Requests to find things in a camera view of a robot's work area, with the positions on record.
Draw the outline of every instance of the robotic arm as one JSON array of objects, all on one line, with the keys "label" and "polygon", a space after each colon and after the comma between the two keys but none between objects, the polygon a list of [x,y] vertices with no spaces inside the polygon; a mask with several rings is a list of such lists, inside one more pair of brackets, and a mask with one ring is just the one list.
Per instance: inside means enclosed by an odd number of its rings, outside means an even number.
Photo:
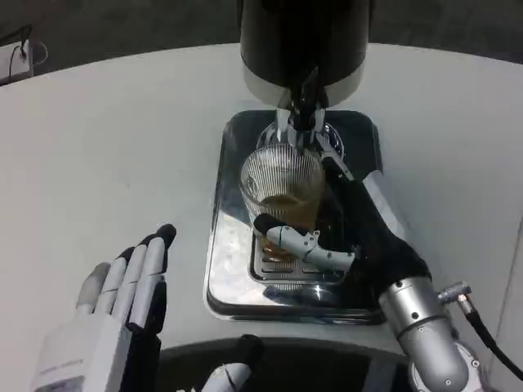
[{"label": "robotic arm", "polygon": [[[356,181],[329,143],[319,134],[315,138],[329,183],[351,209],[357,252],[363,257],[356,259],[354,252],[324,250],[317,245],[319,232],[304,233],[267,215],[256,219],[256,230],[284,250],[322,268],[349,270],[360,263],[401,348],[411,360],[410,380],[414,390],[492,390],[476,354],[456,339],[444,307],[457,301],[469,320],[471,314],[478,319],[473,326],[479,323],[485,332],[468,297],[470,287],[458,283],[438,293],[432,286],[426,263],[410,243],[407,225],[393,203],[382,173],[373,171],[362,182]],[[513,371],[519,370],[510,364]]]}]

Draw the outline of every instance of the drip tray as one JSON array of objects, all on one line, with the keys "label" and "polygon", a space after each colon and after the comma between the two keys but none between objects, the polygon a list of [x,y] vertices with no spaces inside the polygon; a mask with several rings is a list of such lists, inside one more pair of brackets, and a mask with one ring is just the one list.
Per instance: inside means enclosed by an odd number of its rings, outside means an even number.
[{"label": "drip tray", "polygon": [[[319,270],[300,260],[274,261],[254,236],[239,171],[274,119],[274,111],[246,111],[235,115],[224,131],[205,277],[209,308],[228,319],[382,323],[377,299],[357,271]],[[325,121],[339,133],[346,164],[356,179],[382,168],[377,129],[368,117],[333,111],[326,113]],[[324,248],[348,252],[354,244],[342,203],[328,185],[315,229],[321,232]]]}]

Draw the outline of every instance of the cable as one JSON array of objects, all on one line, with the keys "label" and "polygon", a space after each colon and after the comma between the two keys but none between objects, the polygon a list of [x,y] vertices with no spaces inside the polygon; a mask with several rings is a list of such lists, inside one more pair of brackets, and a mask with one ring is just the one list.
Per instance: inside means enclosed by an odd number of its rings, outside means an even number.
[{"label": "cable", "polygon": [[22,43],[20,44],[20,51],[22,52],[22,58],[24,60],[27,58],[27,53],[25,52],[24,45],[32,32],[33,32],[33,26],[30,24],[27,24],[26,26],[24,26],[20,29],[20,40],[22,41]]},{"label": "cable", "polygon": [[18,49],[20,45],[16,45],[13,49],[13,52],[11,53],[11,59],[9,60],[9,77],[7,78],[7,83],[11,83],[11,76],[12,76],[12,67],[13,67],[13,57],[15,57],[16,49]]},{"label": "cable", "polygon": [[33,67],[38,67],[39,65],[42,65],[43,63],[46,62],[47,60],[47,57],[49,57],[49,50],[47,49],[47,46],[45,43],[43,43],[42,41],[39,41],[39,40],[33,40],[34,43],[39,43],[40,45],[42,45],[43,47],[43,50],[46,52],[46,55],[43,57],[43,59],[41,59],[40,61],[36,62],[36,63],[33,63]]},{"label": "cable", "polygon": [[465,314],[465,317],[472,325],[483,343],[490,349],[490,351],[492,351],[492,353],[501,361],[503,365],[508,368],[508,370],[510,370],[517,378],[523,381],[523,371],[519,369],[519,367],[516,366],[514,362],[505,355],[504,352],[501,351],[492,335],[490,335],[489,330],[483,324],[483,320],[481,320],[480,314],[477,312],[477,310],[473,310],[471,313]]}]

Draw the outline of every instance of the robot fingertip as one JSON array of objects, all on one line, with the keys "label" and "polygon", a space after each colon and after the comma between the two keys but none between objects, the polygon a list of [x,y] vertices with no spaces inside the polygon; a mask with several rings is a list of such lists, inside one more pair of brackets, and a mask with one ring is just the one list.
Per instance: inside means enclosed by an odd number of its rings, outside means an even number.
[{"label": "robot fingertip", "polygon": [[267,231],[275,227],[285,226],[285,223],[269,214],[263,213],[256,217],[253,225],[261,234],[267,235]]},{"label": "robot fingertip", "polygon": [[142,239],[140,241],[140,243],[138,244],[138,246],[140,245],[146,245],[147,247],[149,246],[149,243],[150,243],[150,240],[153,239],[154,237],[157,237],[157,234],[149,234],[147,237],[145,237],[144,239]]},{"label": "robot fingertip", "polygon": [[118,256],[117,259],[122,257],[128,263],[129,260],[131,260],[131,255],[132,255],[133,251],[134,251],[134,247],[128,247],[125,251],[120,253],[120,256]]},{"label": "robot fingertip", "polygon": [[96,277],[105,279],[105,276],[107,276],[107,274],[109,273],[110,268],[111,268],[110,263],[106,263],[106,262],[100,263],[94,268],[94,270],[91,272],[91,274],[89,276],[96,276]]},{"label": "robot fingertip", "polygon": [[242,335],[236,343],[231,362],[245,363],[254,370],[262,360],[264,352],[262,339],[254,335]]},{"label": "robot fingertip", "polygon": [[177,230],[176,228],[167,223],[166,225],[163,225],[156,231],[155,237],[161,237],[162,240],[165,242],[165,248],[169,249],[169,247],[172,244],[172,241],[174,241],[174,238],[177,236]]}]

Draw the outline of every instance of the cable connector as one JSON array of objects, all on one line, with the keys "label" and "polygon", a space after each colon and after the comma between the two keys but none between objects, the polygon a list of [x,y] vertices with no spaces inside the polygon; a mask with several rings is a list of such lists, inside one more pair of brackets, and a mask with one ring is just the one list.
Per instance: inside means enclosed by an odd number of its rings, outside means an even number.
[{"label": "cable connector", "polygon": [[452,302],[456,302],[461,295],[468,295],[472,293],[470,285],[466,282],[457,282],[444,288],[438,293],[438,300],[442,305],[448,305]]},{"label": "cable connector", "polygon": [[460,294],[458,296],[458,306],[465,316],[468,316],[471,313],[477,313],[477,309],[468,294]]}]

